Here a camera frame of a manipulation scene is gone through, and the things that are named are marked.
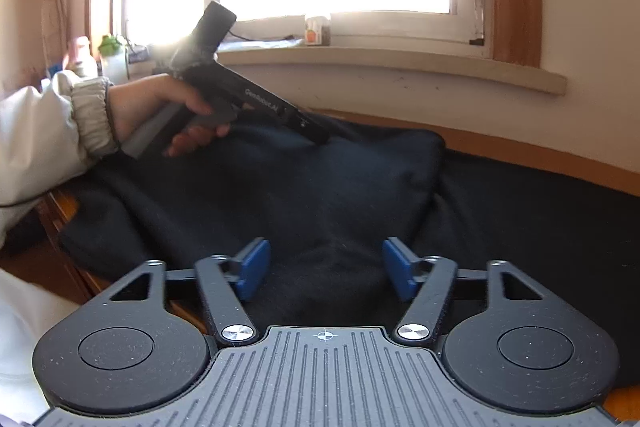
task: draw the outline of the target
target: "white jacket sleeve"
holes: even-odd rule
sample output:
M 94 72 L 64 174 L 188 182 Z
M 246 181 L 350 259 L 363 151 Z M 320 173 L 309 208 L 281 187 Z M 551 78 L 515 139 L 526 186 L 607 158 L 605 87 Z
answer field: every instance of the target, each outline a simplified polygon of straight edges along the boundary
M 42 93 L 25 87 L 0 101 L 0 205 L 29 200 L 117 149 L 106 108 L 108 82 L 58 73 Z M 0 208 L 6 230 L 34 202 Z

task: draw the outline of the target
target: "hand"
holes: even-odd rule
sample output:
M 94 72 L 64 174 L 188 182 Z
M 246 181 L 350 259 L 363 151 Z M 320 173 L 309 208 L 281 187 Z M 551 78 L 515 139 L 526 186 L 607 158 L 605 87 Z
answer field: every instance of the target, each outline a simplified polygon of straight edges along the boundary
M 197 89 L 168 74 L 156 74 L 121 86 L 111 86 L 108 102 L 113 117 L 113 132 L 121 143 L 167 102 L 183 103 L 194 113 L 203 116 L 212 113 L 212 108 Z M 165 154 L 179 156 L 193 152 L 199 146 L 208 145 L 215 137 L 226 136 L 228 132 L 228 124 L 215 129 L 201 125 L 189 127 L 174 136 Z

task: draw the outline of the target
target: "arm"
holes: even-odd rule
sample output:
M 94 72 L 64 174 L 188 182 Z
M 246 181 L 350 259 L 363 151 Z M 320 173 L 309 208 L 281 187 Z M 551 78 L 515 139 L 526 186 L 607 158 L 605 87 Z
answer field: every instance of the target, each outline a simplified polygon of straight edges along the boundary
M 80 82 L 63 71 L 43 93 L 25 87 L 1 100 L 0 206 L 29 200 L 85 172 L 169 101 L 197 114 L 211 112 L 197 90 L 167 75 L 108 87 L 104 79 Z M 227 132 L 228 126 L 192 127 L 174 137 L 167 154 L 191 152 Z M 33 205 L 0 208 L 0 247 L 6 229 Z
M 0 101 L 0 204 L 29 200 L 116 150 L 105 92 L 102 79 L 80 83 L 65 71 L 42 93 L 25 87 Z M 34 203 L 0 208 L 0 245 Z

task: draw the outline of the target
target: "window sill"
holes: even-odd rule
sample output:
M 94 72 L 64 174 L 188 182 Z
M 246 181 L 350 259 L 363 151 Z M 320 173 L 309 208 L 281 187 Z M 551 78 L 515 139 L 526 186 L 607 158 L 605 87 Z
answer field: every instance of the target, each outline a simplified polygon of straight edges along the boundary
M 558 73 L 477 57 L 456 57 L 426 52 L 370 48 L 296 47 L 220 52 L 220 64 L 330 64 L 373 66 L 482 78 L 556 95 L 566 94 L 567 78 Z

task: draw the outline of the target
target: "cable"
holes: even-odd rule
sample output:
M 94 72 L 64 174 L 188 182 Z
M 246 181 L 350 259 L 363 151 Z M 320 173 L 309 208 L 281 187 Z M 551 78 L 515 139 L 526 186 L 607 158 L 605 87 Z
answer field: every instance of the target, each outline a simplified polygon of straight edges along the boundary
M 240 35 L 236 35 L 235 33 L 233 33 L 231 30 L 229 30 L 229 35 L 235 37 L 236 39 L 240 39 L 241 41 L 246 41 L 246 42 L 254 42 L 253 39 L 248 39 L 246 37 L 241 37 Z
M 289 41 L 291 39 L 295 39 L 296 38 L 295 35 L 291 34 L 291 35 L 287 35 L 285 37 L 277 37 L 275 39 L 250 39 L 248 37 L 243 37 L 241 35 L 236 35 L 231 30 L 229 30 L 229 35 L 235 37 L 236 39 L 240 39 L 241 41 L 245 41 L 245 42 L 277 42 L 277 41 Z

